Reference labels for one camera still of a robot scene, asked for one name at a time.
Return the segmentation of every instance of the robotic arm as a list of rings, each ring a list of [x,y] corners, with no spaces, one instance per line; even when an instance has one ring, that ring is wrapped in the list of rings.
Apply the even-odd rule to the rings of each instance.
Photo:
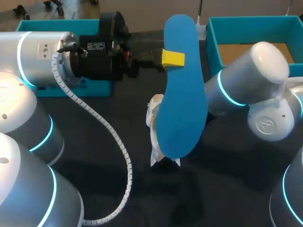
[[[272,44],[257,43],[206,83],[209,113],[222,116],[249,106],[252,132],[264,140],[282,140],[303,111],[298,87],[289,88],[288,76],[282,53]]]

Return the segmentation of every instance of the blue led ring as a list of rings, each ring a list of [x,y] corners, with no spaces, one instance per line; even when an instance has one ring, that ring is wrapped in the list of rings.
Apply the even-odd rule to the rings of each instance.
[[[49,115],[49,118],[51,119],[51,128],[47,134],[47,136],[44,138],[44,140],[42,140],[37,146],[35,146],[34,148],[31,148],[29,151],[33,152],[34,150],[38,149],[39,147],[41,147],[46,141],[47,139],[50,137],[50,135],[52,134],[52,130],[53,130],[53,120],[51,118],[51,116]]]
[[[42,220],[40,221],[39,225],[37,225],[37,227],[42,227],[44,225],[44,223],[46,222],[49,214],[51,213],[52,211],[52,208],[53,208],[53,204],[55,202],[55,198],[56,198],[56,193],[57,193],[57,181],[56,181],[56,177],[55,177],[55,174],[52,170],[51,167],[49,167],[49,169],[51,170],[52,172],[52,176],[53,176],[53,195],[52,195],[52,199],[51,199],[51,202],[49,204],[49,207],[46,211],[46,213],[44,214]]]
[[[219,88],[222,91],[223,95],[228,99],[228,101],[230,101],[231,103],[233,103],[235,105],[246,106],[246,104],[237,103],[235,100],[230,98],[229,95],[226,93],[226,91],[223,88],[222,82],[221,82],[221,72],[222,72],[222,70],[218,73],[218,84],[219,84]]]
[[[22,79],[29,85],[35,87],[35,85],[33,85],[32,83],[30,83],[28,81],[28,79],[26,78],[24,72],[23,72],[23,69],[22,69],[22,65],[21,65],[21,47],[22,47],[22,43],[25,39],[25,37],[27,37],[28,34],[30,34],[31,32],[26,32],[24,33],[22,36],[21,36],[21,39],[18,43],[18,46],[17,46],[17,63],[18,63],[18,67],[19,67],[19,71],[20,71],[20,74],[22,76]]]
[[[301,221],[301,219],[297,216],[297,214],[294,212],[293,208],[291,207],[291,205],[289,204],[289,201],[287,199],[286,193],[285,193],[285,176],[286,176],[286,172],[288,170],[288,168],[290,167],[290,165],[287,167],[284,176],[283,176],[283,180],[282,180],[282,189],[283,189],[283,195],[285,198],[285,201],[287,203],[288,208],[290,209],[290,211],[292,212],[292,214],[294,215],[294,217],[298,220],[298,222],[301,223],[301,225],[303,225],[303,221]]]

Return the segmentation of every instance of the chair wheel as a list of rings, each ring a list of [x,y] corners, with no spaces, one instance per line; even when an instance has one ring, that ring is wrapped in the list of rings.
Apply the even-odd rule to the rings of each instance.
[[[49,1],[44,1],[43,3],[44,3],[47,7],[50,7],[51,4],[52,4],[52,1],[51,1],[51,0],[49,0]]]
[[[29,17],[28,14],[25,14],[25,15],[23,16],[23,19],[24,19],[24,20],[30,20],[30,17]]]
[[[89,0],[92,5],[98,5],[99,0]]]
[[[59,14],[60,16],[63,16],[63,15],[64,15],[64,11],[63,11],[62,6],[58,6],[58,7],[57,7],[57,12],[58,12],[58,14]]]

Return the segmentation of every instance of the gray floor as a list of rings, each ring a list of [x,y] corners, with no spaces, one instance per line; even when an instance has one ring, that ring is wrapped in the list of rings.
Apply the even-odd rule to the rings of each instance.
[[[50,19],[95,19],[100,16],[99,5],[91,5],[89,0],[61,0],[64,16],[59,16],[56,5],[52,3],[50,9],[43,3],[26,7],[26,11],[32,20]],[[15,31],[22,16],[17,16],[14,11],[0,13],[0,31]]]

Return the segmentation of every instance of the cable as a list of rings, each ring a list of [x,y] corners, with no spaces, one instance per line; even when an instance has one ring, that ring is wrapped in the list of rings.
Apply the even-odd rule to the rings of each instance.
[[[119,145],[124,158],[126,160],[127,164],[127,185],[126,185],[126,190],[123,196],[123,199],[120,203],[120,205],[108,216],[105,218],[97,219],[97,220],[83,220],[83,225],[84,226],[98,226],[102,225],[104,223],[109,222],[112,220],[114,217],[116,217],[121,210],[124,208],[127,199],[130,194],[130,190],[132,187],[132,180],[133,180],[133,170],[132,170],[132,163],[129,158],[129,155],[126,151],[126,148],[124,147],[124,144],[122,143],[120,137],[116,133],[116,131],[113,129],[113,127],[103,118],[101,117],[95,110],[93,110],[89,105],[87,105],[85,102],[83,102],[79,97],[77,97],[64,83],[62,80],[59,71],[58,71],[58,64],[59,64],[59,59],[61,58],[61,54],[59,52],[56,52],[55,54],[52,55],[52,71],[53,71],[53,76],[55,77],[58,85],[60,88],[68,95],[73,101],[75,101],[77,104],[82,106],[86,111],[88,111],[91,115],[93,115],[98,121],[100,121],[112,134],[114,139],[116,140],[117,144]]]
[[[200,16],[201,16],[201,10],[202,10],[202,3],[203,3],[203,0],[200,0],[199,12],[198,12],[198,18],[197,18],[197,25],[200,25]]]

